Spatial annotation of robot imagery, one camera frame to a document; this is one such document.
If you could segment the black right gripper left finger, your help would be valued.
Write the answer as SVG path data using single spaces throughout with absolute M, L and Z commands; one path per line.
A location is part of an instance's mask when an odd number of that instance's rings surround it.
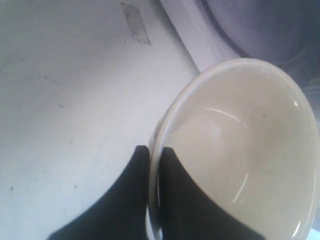
M 146 240 L 150 152 L 137 146 L 109 190 L 51 240 Z

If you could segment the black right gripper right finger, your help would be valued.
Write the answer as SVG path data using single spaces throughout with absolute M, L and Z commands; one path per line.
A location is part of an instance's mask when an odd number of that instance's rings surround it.
M 264 239 L 213 202 L 170 147 L 163 149 L 159 162 L 159 201 L 165 240 Z

